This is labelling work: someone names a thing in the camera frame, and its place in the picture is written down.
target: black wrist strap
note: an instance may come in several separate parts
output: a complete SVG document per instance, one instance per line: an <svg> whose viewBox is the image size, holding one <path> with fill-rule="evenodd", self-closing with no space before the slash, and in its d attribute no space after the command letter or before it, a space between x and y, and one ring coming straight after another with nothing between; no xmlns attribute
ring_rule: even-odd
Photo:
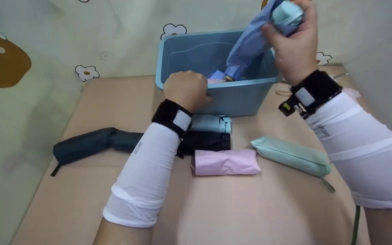
<svg viewBox="0 0 392 245"><path fill-rule="evenodd" d="M297 110L306 119L341 92L342 87L327 73L316 70L297 86L291 87L292 96L279 105L279 110L285 116Z"/></svg>
<svg viewBox="0 0 392 245"><path fill-rule="evenodd" d="M184 133L191 127L193 114L175 102L165 99L152 118L153 123L162 124L176 132L182 141Z"/></svg>

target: finger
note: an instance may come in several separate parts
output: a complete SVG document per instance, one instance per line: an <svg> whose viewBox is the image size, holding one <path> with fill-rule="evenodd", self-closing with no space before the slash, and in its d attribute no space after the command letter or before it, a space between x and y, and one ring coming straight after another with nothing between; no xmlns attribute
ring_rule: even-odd
<svg viewBox="0 0 392 245"><path fill-rule="evenodd" d="M210 104L214 101L211 96L205 96L205 104Z"/></svg>
<svg viewBox="0 0 392 245"><path fill-rule="evenodd" d="M310 0L294 0L293 3L300 6L305 13L303 24L317 23L317 10Z"/></svg>
<svg viewBox="0 0 392 245"><path fill-rule="evenodd" d="M274 47L277 48L278 45L282 43L286 39L283 35L281 35L275 28L274 25L270 23L266 23L261 27L261 31L263 35L267 38L269 43Z"/></svg>

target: cardboard surface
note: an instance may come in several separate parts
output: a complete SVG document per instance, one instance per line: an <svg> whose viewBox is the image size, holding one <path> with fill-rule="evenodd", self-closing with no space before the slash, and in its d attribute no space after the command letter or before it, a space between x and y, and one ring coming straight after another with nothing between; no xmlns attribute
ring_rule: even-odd
<svg viewBox="0 0 392 245"><path fill-rule="evenodd" d="M325 67L331 75L342 67ZM344 77L342 85L352 87ZM275 84L256 116L232 118L233 149L271 135L323 150L300 116L286 118ZM87 82L63 139L104 127L144 132L163 95L154 76ZM14 238L13 245L91 245L102 209L129 154L109 150L50 173L53 159ZM313 175L257 157L256 176L193 177L191 157L176 158L154 245L350 244L355 205L338 171L326 177L329 193ZM358 245L369 244L362 215Z"/></svg>

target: wall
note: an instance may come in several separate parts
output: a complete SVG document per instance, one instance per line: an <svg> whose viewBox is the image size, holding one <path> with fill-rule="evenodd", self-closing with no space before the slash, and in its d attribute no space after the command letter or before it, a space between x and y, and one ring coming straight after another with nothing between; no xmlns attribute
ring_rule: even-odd
<svg viewBox="0 0 392 245"><path fill-rule="evenodd" d="M316 0L319 48L343 62L378 118L392 130L392 1Z"/></svg>
<svg viewBox="0 0 392 245"><path fill-rule="evenodd" d="M0 0L0 245L16 232L83 87L58 15L45 1Z"/></svg>

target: blue plastic bin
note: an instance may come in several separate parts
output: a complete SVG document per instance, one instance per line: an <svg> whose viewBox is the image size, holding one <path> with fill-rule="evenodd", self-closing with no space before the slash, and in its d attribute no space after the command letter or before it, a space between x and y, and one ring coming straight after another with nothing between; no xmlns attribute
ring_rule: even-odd
<svg viewBox="0 0 392 245"><path fill-rule="evenodd" d="M170 74L194 71L209 76L216 70L225 71L226 60L243 31L182 34L160 42L156 84L163 90ZM271 51L257 57L246 70L246 80L208 84L208 95L214 102L197 113L225 116L255 115L267 93L281 77Z"/></svg>

